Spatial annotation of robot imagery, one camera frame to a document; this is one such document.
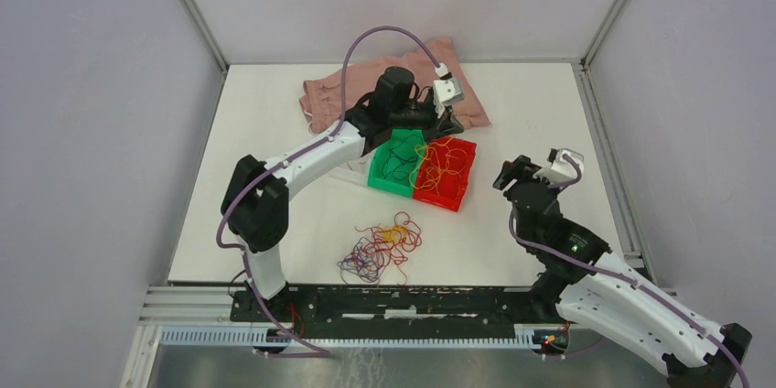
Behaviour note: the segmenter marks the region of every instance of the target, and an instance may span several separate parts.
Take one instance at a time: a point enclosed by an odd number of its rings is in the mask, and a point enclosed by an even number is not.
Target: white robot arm
[[[296,149],[259,162],[238,162],[221,205],[244,251],[255,292],[265,300],[286,286],[279,242],[288,202],[332,168],[371,152],[394,128],[424,131],[426,140],[463,131],[452,113],[460,85],[446,73],[423,101],[411,96],[414,76],[389,68],[375,91],[347,111],[345,121]],[[634,352],[674,387],[727,387],[751,341],[738,324],[720,326],[684,307],[629,267],[596,234],[566,219],[558,195],[581,179],[582,156],[553,150],[550,167],[526,156],[505,162],[494,182],[512,204],[510,231],[546,266],[532,294],[568,321],[593,329]]]

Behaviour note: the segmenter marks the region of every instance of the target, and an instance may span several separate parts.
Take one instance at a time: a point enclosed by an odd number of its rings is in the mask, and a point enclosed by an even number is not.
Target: red string
[[[421,163],[413,170],[413,174],[416,174],[416,176],[414,180],[411,180],[410,184],[414,189],[435,191],[439,194],[439,183],[442,181],[443,175],[457,176],[458,179],[462,179],[461,173],[466,168],[470,156],[462,148],[451,148],[449,144],[453,139],[451,136],[447,141],[437,139],[429,145],[418,145],[415,147],[415,152],[422,159]],[[440,155],[442,149],[445,150],[444,156]]]
[[[410,218],[405,211],[399,211],[393,216],[393,227],[382,228],[372,226],[363,230],[362,236],[348,255],[337,263],[340,275],[349,272],[358,276],[365,283],[380,284],[383,272],[394,264],[404,276],[407,284],[407,274],[401,265],[409,260],[407,253],[414,251],[422,243],[420,226]]]
[[[305,334],[305,320],[302,319],[302,316],[296,311],[294,303],[289,303],[288,308],[291,309],[291,321],[296,322],[297,319],[299,320],[299,332],[296,335],[301,338],[302,335]]]

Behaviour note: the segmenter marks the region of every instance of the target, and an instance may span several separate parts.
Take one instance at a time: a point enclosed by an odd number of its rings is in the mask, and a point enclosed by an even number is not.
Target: pink fabric
[[[435,38],[426,43],[436,59],[445,63],[447,69],[460,80],[464,93],[464,100],[454,106],[456,118],[467,129],[490,125],[488,115],[482,109],[482,104],[469,86],[469,82],[460,68],[458,54],[453,47],[453,39],[450,37]],[[415,82],[422,88],[436,80],[434,65],[431,60],[418,48],[408,52],[402,57],[383,56],[357,65],[348,67],[347,81],[345,82],[345,97],[350,109],[367,92],[374,91],[374,84],[383,75],[386,68],[401,66],[409,69],[415,75]],[[307,80],[304,82],[305,95],[299,99],[305,117],[310,122],[310,131],[319,134],[326,130],[340,117],[340,73],[341,70],[329,75],[325,79]]]

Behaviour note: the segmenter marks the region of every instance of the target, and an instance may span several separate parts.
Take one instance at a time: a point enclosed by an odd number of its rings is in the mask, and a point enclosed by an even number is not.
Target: white tabletop
[[[236,250],[223,251],[215,232],[224,192],[237,161],[262,160],[310,139],[298,99],[302,81],[338,65],[231,66],[169,274],[170,281],[227,282],[242,270]],[[325,176],[290,205],[281,241],[291,283],[341,283],[336,262],[350,252],[360,228],[389,225],[399,210],[422,228],[423,244],[402,266],[412,285],[529,286],[544,267],[507,230],[510,205],[491,184],[504,160],[523,154],[543,164],[551,147],[585,156],[585,176],[561,195],[567,218],[587,226],[621,253],[587,120],[571,66],[565,63],[464,64],[493,126],[460,136],[477,143],[469,190],[458,213]],[[225,241],[234,240],[227,232]],[[360,283],[354,276],[348,282]],[[392,266],[383,284],[403,284]]]

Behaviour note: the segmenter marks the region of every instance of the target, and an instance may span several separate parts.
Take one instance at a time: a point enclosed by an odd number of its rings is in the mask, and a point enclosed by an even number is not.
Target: purple cable
[[[575,171],[577,172],[577,178],[574,179],[571,182],[572,183],[579,182],[579,180],[581,180],[581,178],[582,178],[582,173],[579,170],[579,166],[571,158],[566,158],[566,155],[564,155],[564,159],[568,163],[570,163],[572,165],[572,167],[575,168]],[[703,326],[701,326],[694,319],[692,319],[691,317],[687,316],[684,312],[682,312],[681,310],[676,308],[676,306],[671,304],[670,301],[668,301],[667,299],[662,297],[660,294],[654,292],[653,290],[651,290],[647,286],[640,285],[637,280],[635,280],[633,278],[630,278],[629,276],[626,276],[626,275],[621,274],[619,272],[610,271],[608,269],[603,269],[603,268],[600,268],[600,267],[596,267],[596,266],[594,266],[592,264],[587,264],[587,263],[584,263],[584,262],[580,262],[576,258],[572,258],[572,257],[570,257],[570,256],[568,256],[568,255],[566,255],[564,253],[561,253],[560,251],[557,251],[556,249],[550,248],[548,246],[544,246],[544,245],[539,244],[539,243],[528,242],[527,240],[521,239],[520,236],[517,235],[517,230],[516,230],[516,227],[517,227],[517,214],[515,214],[514,209],[512,209],[512,212],[510,212],[510,219],[509,219],[508,226],[509,226],[509,231],[510,231],[510,234],[512,235],[512,238],[514,238],[514,240],[518,244],[523,246],[523,247],[534,248],[534,249],[538,249],[539,251],[544,251],[546,253],[550,253],[551,255],[553,255],[553,256],[555,256],[557,258],[560,258],[561,260],[563,260],[563,261],[565,261],[567,263],[571,263],[574,266],[581,267],[582,269],[585,269],[585,270],[587,270],[589,272],[592,272],[592,273],[595,273],[595,274],[602,274],[602,275],[606,275],[606,276],[611,276],[613,278],[617,278],[618,280],[623,281],[623,282],[633,286],[637,290],[641,290],[643,293],[645,293],[648,296],[650,296],[652,299],[654,299],[655,301],[660,303],[661,306],[667,308],[669,311],[671,311],[671,313],[675,314],[682,321],[686,322],[692,329],[694,329],[695,331],[700,333],[702,336],[708,338],[708,340],[712,344],[714,344],[718,349],[720,349],[722,351],[722,354],[724,354],[730,360],[730,363],[733,364],[733,368],[736,369],[736,372],[738,373],[738,377],[740,377],[740,379],[741,379],[741,384],[742,384],[743,388],[749,388],[749,379],[747,379],[747,376],[744,373],[744,368],[741,366],[740,362],[738,362],[736,357],[733,356],[733,353],[730,352],[730,350],[728,350],[728,348],[725,347],[725,345],[722,342],[720,342],[717,338],[715,338],[712,335],[706,335],[706,329],[704,329]]]
[[[557,184],[553,184],[550,186],[551,189],[566,189],[566,187],[572,186],[582,180],[582,169],[579,168],[579,164],[577,164],[574,158],[569,155],[563,155],[563,160],[571,164],[571,167],[573,167],[574,171],[577,173],[577,177],[565,182],[558,182]]]
[[[396,31],[398,33],[402,33],[417,43],[420,48],[423,49],[423,51],[426,53],[426,55],[431,59],[431,62],[434,63],[434,66],[436,68],[439,68],[440,63],[439,60],[437,60],[436,57],[434,57],[434,54],[431,52],[430,49],[423,43],[423,41],[418,38],[413,33],[407,31],[404,28],[399,27],[391,27],[391,26],[382,26],[382,27],[374,27],[372,29],[368,29],[363,34],[358,36],[356,40],[353,42],[353,44],[348,49],[348,52],[345,54],[345,60],[342,62],[342,75],[340,79],[340,87],[341,91],[339,93],[339,102],[341,109],[339,111],[339,121],[337,122],[337,126],[334,127],[334,130],[331,131],[330,134],[322,137],[318,141],[315,141],[314,143],[300,149],[299,151],[295,152],[294,154],[290,155],[286,158],[286,161],[290,164],[298,157],[304,155],[305,153],[309,152],[310,150],[313,150],[315,148],[318,148],[319,146],[322,146],[323,143],[326,143],[330,137],[338,134],[340,130],[342,129],[342,126],[345,124],[345,111],[347,110],[346,104],[346,98],[345,98],[345,73],[348,69],[348,63],[350,62],[350,56],[353,54],[353,51],[356,49],[356,47],[361,43],[364,38],[367,36],[376,33],[378,31]],[[242,262],[245,264],[245,273],[248,275],[248,282],[251,283],[251,289],[253,290],[253,293],[256,295],[256,299],[259,302],[259,306],[262,308],[262,311],[264,312],[264,315],[269,318],[270,321],[272,321],[273,324],[275,324],[276,327],[278,327],[281,331],[283,331],[291,340],[295,340],[296,342],[308,347],[311,350],[314,350],[315,352],[311,353],[296,353],[296,354],[278,354],[278,355],[272,355],[279,358],[316,358],[316,357],[328,357],[331,356],[331,353],[327,350],[321,349],[320,347],[316,347],[313,344],[310,344],[309,342],[297,337],[293,332],[283,327],[280,322],[270,313],[269,309],[267,308],[266,304],[264,303],[264,299],[262,298],[261,293],[259,292],[258,287],[256,287],[253,276],[251,275],[251,270],[248,267],[248,259],[247,259],[247,252],[245,251],[245,247],[238,243],[224,243],[223,242],[223,231],[226,228],[227,223],[229,222],[229,218],[234,213],[234,210],[237,208],[237,205],[245,198],[245,196],[248,195],[249,192],[253,191],[259,183],[264,180],[266,177],[270,176],[271,174],[275,173],[277,170],[283,167],[283,163],[285,161],[281,161],[274,166],[268,168],[264,173],[259,175],[256,179],[251,181],[248,185],[245,186],[242,191],[234,198],[231,204],[229,204],[229,207],[227,207],[226,211],[223,213],[223,218],[221,219],[221,222],[219,223],[218,230],[216,231],[216,243],[219,245],[222,249],[240,249],[242,251]]]

